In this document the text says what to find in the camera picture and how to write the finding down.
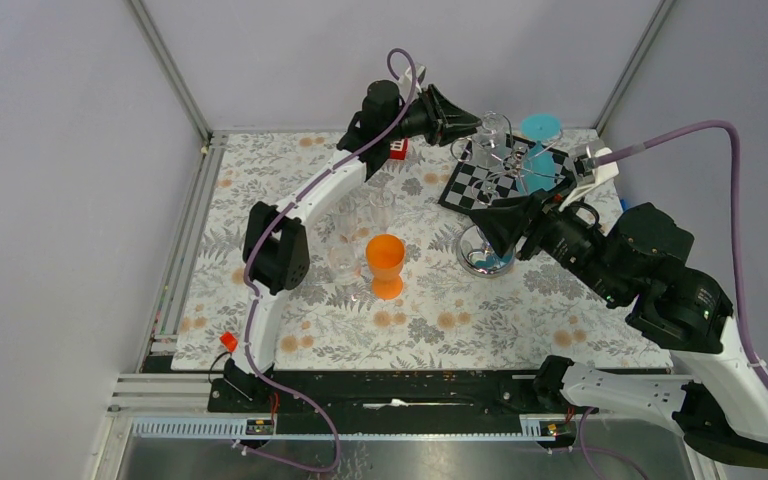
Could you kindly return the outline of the orange wine glass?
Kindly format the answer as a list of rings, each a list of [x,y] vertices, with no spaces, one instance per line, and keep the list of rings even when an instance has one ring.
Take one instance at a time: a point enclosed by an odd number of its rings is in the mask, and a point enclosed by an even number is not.
[[[391,234],[373,237],[365,248],[368,268],[372,274],[372,292],[382,300],[397,298],[403,290],[401,272],[406,248],[401,239]]]

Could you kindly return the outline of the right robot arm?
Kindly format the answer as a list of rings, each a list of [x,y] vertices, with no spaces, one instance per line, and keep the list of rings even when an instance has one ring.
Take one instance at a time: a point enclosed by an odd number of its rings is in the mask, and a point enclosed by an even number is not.
[[[608,233],[580,217],[585,209],[559,187],[496,200],[470,217],[496,253],[520,260],[545,253],[608,308],[627,308],[627,324],[692,378],[660,385],[550,355],[533,382],[537,405],[624,413],[717,462],[768,469],[768,389],[741,343],[731,300],[686,264],[693,235],[650,203],[623,212]]]

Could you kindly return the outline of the clear champagne flute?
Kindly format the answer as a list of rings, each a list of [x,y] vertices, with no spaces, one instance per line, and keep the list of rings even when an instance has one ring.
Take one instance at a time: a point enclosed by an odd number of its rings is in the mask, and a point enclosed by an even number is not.
[[[386,188],[372,191],[369,195],[370,217],[377,230],[386,233],[394,217],[395,195]]]

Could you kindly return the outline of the clear wine glass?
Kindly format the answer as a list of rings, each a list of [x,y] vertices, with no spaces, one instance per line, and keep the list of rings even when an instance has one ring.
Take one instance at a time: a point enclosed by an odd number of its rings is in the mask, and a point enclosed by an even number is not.
[[[511,153],[508,146],[507,118],[493,111],[485,112],[481,125],[470,138],[468,162],[477,169],[483,168],[488,180],[497,180],[505,170]]]
[[[358,205],[351,195],[341,198],[334,205],[332,221],[335,234],[341,240],[351,241],[358,225]]]
[[[338,285],[357,285],[361,282],[361,263],[350,244],[331,247],[327,254],[329,270]]]

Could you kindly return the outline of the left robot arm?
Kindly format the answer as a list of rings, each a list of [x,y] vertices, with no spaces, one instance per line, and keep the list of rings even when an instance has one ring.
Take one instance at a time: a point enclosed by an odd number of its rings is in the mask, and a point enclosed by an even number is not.
[[[330,160],[295,191],[249,211],[242,246],[247,312],[231,360],[243,375],[232,398],[248,411],[269,401],[266,371],[273,366],[277,327],[289,294],[310,267],[307,228],[389,160],[394,141],[421,136],[446,146],[476,132],[479,116],[456,106],[435,85],[402,94],[390,80],[371,83]]]

